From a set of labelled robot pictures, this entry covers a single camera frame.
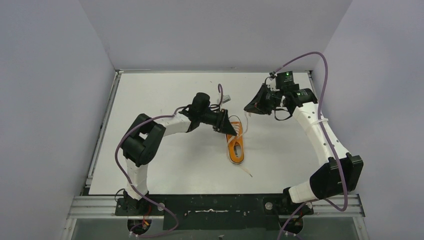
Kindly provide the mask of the cream shoelace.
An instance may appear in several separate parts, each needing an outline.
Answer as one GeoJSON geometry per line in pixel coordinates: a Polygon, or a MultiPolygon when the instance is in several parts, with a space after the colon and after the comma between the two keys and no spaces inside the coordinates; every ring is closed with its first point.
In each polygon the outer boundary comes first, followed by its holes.
{"type": "MultiPolygon", "coordinates": [[[[243,124],[243,126],[244,127],[246,127],[246,126],[248,126],[247,128],[249,129],[249,116],[250,116],[250,114],[249,113],[247,113],[246,111],[244,112],[244,117],[245,117],[245,123],[243,123],[242,121],[242,124],[243,124]]],[[[232,162],[232,164],[233,165],[235,165],[235,166],[237,166],[237,167],[239,167],[240,169],[242,169],[244,172],[246,172],[251,178],[253,177],[253,175],[251,174],[251,172],[243,165],[243,162],[242,162],[242,164],[240,164],[240,165],[236,165],[236,164],[233,164],[232,162]]]]}

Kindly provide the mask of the orange canvas sneaker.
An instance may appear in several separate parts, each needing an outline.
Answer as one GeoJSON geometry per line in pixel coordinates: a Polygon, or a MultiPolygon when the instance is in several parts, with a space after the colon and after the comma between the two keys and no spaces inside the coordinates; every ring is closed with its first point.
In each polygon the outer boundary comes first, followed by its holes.
{"type": "Polygon", "coordinates": [[[248,130],[248,125],[243,126],[240,117],[237,115],[231,115],[229,118],[231,126],[234,128],[236,135],[225,135],[227,144],[227,157],[234,165],[241,165],[245,159],[243,137],[248,130]]]}

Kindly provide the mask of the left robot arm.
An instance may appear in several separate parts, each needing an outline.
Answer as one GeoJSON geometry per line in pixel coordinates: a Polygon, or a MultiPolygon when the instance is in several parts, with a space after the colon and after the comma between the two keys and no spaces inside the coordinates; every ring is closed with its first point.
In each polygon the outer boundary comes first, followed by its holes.
{"type": "Polygon", "coordinates": [[[210,125],[218,133],[237,136],[228,110],[213,111],[210,105],[210,96],[198,92],[191,104],[177,108],[172,115],[149,117],[142,113],[134,120],[116,148],[116,152],[122,150],[126,160],[127,170],[124,175],[127,186],[123,197],[133,212],[140,214],[148,207],[148,165],[155,157],[164,137],[190,133],[200,124],[210,125]]]}

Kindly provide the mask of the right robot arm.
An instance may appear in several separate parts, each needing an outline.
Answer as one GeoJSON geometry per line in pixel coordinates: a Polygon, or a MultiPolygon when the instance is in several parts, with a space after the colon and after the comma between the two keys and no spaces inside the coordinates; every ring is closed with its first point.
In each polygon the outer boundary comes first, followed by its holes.
{"type": "Polygon", "coordinates": [[[292,71],[274,75],[261,85],[254,98],[244,107],[251,114],[270,115],[284,110],[304,130],[317,155],[319,168],[303,183],[284,189],[282,209],[295,213],[301,203],[324,200],[354,191],[364,162],[352,155],[339,141],[328,119],[319,112],[319,101],[310,88],[301,88],[292,71]]]}

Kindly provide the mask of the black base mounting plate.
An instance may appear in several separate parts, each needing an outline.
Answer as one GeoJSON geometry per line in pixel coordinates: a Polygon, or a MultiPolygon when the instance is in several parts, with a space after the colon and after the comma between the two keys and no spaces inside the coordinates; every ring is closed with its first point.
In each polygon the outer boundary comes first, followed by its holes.
{"type": "Polygon", "coordinates": [[[134,217],[136,233],[145,233],[143,221],[163,220],[163,230],[244,230],[262,228],[277,230],[287,218],[294,218],[286,230],[301,230],[304,216],[314,213],[311,206],[293,203],[284,193],[256,194],[151,194],[153,203],[141,199],[138,203],[127,197],[117,199],[115,216],[134,217]]]}

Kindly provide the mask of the aluminium right table rail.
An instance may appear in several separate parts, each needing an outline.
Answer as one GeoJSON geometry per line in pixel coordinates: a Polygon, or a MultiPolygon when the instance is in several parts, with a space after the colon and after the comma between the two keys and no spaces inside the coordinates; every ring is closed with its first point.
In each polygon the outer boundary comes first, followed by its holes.
{"type": "MultiPolygon", "coordinates": [[[[314,93],[314,95],[316,96],[316,98],[317,98],[317,101],[319,101],[319,95],[318,95],[318,91],[316,90],[316,87],[315,87],[315,85],[314,85],[314,78],[313,78],[313,71],[312,70],[309,70],[308,72],[307,72],[307,74],[308,74],[308,77],[309,77],[309,82],[310,82],[310,86],[311,86],[311,90],[313,91],[313,93],[314,93]]],[[[318,118],[318,115],[317,115],[317,110],[318,110],[318,107],[319,107],[319,105],[318,104],[316,104],[315,106],[314,106],[314,109],[313,109],[313,111],[311,112],[311,118],[313,119],[313,121],[312,121],[312,123],[306,128],[306,130],[305,130],[305,133],[308,135],[308,134],[310,134],[310,133],[312,133],[313,132],[313,128],[315,127],[315,126],[317,126],[317,129],[318,130],[320,130],[320,132],[321,132],[321,137],[322,137],[322,139],[323,140],[325,140],[327,143],[328,143],[328,141],[327,141],[327,138],[325,137],[325,134],[324,134],[324,131],[322,130],[322,128],[320,127],[320,124],[321,123],[323,123],[323,126],[324,126],[324,129],[325,129],[325,132],[328,134],[328,131],[329,131],[329,129],[328,129],[328,127],[330,126],[329,125],[329,119],[328,118],[325,118],[324,117],[324,115],[322,114],[322,112],[320,112],[320,116],[321,116],[321,119],[319,120],[319,118],[318,118]]]]}

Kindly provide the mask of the aluminium front rail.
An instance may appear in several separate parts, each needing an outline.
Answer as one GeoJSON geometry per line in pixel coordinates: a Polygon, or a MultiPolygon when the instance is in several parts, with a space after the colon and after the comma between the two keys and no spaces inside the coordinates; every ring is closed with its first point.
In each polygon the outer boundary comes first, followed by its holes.
{"type": "MultiPolygon", "coordinates": [[[[358,194],[348,196],[348,207],[338,211],[324,200],[312,203],[314,213],[307,218],[364,218],[366,216],[358,194]]],[[[116,216],[113,196],[76,196],[71,204],[69,219],[140,219],[141,216],[116,216]]]]}

